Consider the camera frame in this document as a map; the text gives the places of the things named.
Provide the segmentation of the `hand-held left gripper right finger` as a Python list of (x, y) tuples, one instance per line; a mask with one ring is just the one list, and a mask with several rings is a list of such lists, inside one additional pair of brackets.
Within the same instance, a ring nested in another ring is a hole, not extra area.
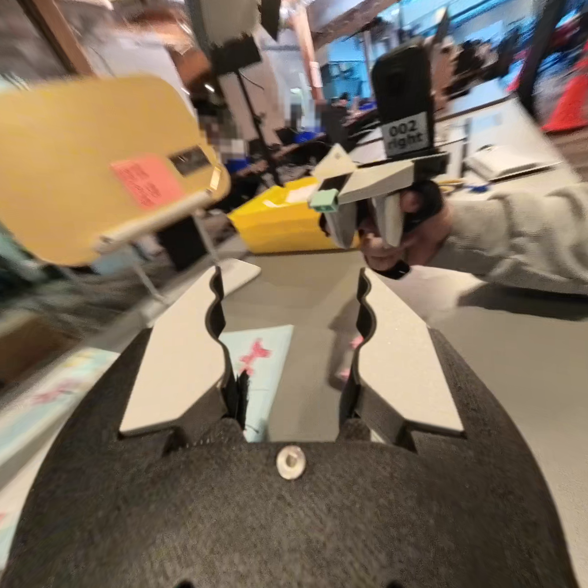
[(356, 328), (342, 392), (342, 424), (361, 420), (385, 443), (412, 433), (450, 438), (465, 428), (427, 324), (371, 269), (359, 272)]

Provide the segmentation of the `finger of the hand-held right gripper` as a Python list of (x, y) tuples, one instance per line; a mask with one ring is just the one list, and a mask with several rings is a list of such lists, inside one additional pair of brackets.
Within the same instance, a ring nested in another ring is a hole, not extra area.
[(322, 214), (327, 232), (334, 244), (350, 249), (361, 221), (359, 206), (366, 205), (377, 225), (380, 236), (390, 246), (398, 246), (403, 233), (403, 212), (400, 193), (414, 180), (411, 160), (359, 168), (339, 191), (339, 209)]
[(318, 183), (316, 190), (345, 190), (350, 177), (356, 172), (357, 165), (345, 149), (336, 143), (313, 168), (312, 176)]

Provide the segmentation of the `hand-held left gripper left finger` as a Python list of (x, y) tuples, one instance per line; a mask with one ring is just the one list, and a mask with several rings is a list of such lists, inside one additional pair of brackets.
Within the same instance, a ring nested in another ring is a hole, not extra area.
[(120, 424), (124, 437), (180, 429), (195, 437), (235, 404), (219, 266), (204, 271), (153, 323)]

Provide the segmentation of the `small green brick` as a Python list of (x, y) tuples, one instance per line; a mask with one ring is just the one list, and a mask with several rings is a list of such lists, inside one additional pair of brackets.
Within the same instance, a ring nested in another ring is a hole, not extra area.
[(308, 200), (308, 207), (321, 214), (337, 212), (339, 209), (339, 190), (330, 188), (314, 191)]

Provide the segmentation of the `person's right forearm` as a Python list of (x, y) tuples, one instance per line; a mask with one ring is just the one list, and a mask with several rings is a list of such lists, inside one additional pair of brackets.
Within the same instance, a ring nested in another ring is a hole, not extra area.
[(587, 183), (454, 202), (451, 232), (429, 265), (511, 288), (587, 296)]

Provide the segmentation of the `grey desk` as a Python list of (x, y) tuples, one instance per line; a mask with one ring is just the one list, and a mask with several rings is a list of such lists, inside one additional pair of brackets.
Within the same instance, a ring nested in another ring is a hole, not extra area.
[(587, 300), (415, 268), (465, 438), (339, 431), (327, 368), (355, 330), (356, 254), (259, 259), (228, 329), (295, 325), (270, 443), (119, 425), (149, 333), (76, 409), (26, 501), (2, 587), (587, 587)]

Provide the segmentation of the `person's right hand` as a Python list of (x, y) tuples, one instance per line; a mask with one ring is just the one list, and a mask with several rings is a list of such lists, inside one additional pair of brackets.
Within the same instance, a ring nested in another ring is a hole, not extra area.
[(398, 246), (390, 246), (380, 236), (373, 219), (365, 217), (357, 230), (359, 249), (367, 266), (375, 272), (388, 272), (399, 262), (408, 266), (427, 265), (438, 253), (452, 228), (452, 210), (442, 197), (436, 215), (405, 234)]

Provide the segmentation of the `instruction booklet pink animal cover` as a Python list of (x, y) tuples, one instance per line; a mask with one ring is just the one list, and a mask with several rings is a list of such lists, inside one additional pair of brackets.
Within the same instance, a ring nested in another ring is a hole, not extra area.
[(236, 377), (248, 377), (245, 438), (266, 439), (271, 409), (290, 348), (293, 325), (237, 330), (220, 335)]

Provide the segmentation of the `yellow plastic bin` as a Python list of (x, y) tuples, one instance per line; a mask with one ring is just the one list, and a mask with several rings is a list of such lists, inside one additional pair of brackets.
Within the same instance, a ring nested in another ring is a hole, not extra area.
[(251, 254), (290, 254), (336, 250), (308, 205), (318, 187), (313, 177), (271, 187), (228, 214)]

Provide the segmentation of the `grey background table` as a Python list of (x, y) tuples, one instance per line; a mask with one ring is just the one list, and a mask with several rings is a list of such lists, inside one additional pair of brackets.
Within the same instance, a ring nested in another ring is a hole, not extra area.
[[(434, 179), (438, 186), (444, 183), (460, 185), (458, 193), (462, 196), (467, 191), (483, 186), (485, 192), (480, 199), (488, 199), (492, 194), (517, 191), (542, 196), (581, 181), (516, 101), (508, 100), (502, 105), (478, 110), (470, 116), (452, 119), (449, 125), (458, 126), (459, 136), (457, 141), (437, 146), (439, 150), (449, 154), (445, 173)], [(369, 142), (356, 146), (349, 153), (358, 169), (386, 164), (381, 130), (374, 130), (370, 136), (372, 139)], [(486, 182), (467, 170), (464, 160), (487, 145), (510, 146), (541, 160), (558, 160), (560, 164), (542, 172)]]

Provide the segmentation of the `black tripod stand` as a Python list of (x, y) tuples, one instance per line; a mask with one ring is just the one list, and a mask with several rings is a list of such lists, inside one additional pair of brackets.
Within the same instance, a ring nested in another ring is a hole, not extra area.
[(231, 73), (236, 75), (240, 90), (245, 98), (247, 109), (258, 136), (263, 158), (275, 184), (279, 187), (283, 187), (283, 182), (277, 171), (276, 161), (263, 134), (262, 118), (254, 109), (251, 97), (246, 88), (245, 76), (242, 73), (242, 69), (261, 63), (262, 61), (254, 37), (245, 35), (237, 39), (228, 40), (222, 45), (212, 45), (211, 60), (218, 75), (227, 75)]

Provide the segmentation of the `white flat device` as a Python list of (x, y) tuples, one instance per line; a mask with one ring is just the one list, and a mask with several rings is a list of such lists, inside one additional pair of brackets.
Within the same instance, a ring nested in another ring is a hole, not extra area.
[(486, 182), (511, 179), (542, 172), (560, 164), (558, 160), (541, 160), (510, 146), (487, 145), (464, 160), (467, 170)]

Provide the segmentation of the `large instruction booklet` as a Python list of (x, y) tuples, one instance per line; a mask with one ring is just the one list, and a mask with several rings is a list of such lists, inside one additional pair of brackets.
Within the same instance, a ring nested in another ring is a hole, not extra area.
[(1, 488), (40, 451), (119, 356), (82, 348), (1, 409)]

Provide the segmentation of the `black label sticker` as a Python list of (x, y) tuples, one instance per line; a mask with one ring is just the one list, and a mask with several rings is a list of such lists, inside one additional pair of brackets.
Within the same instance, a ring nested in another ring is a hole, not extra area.
[(168, 156), (168, 159), (182, 177), (187, 177), (210, 166), (209, 158), (198, 145), (176, 152)]

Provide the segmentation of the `pink sticky note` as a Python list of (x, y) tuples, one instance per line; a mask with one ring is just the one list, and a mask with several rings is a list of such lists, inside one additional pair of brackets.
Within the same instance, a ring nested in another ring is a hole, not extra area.
[(168, 161), (154, 154), (119, 160), (109, 165), (140, 208), (158, 209), (180, 201), (186, 191)]

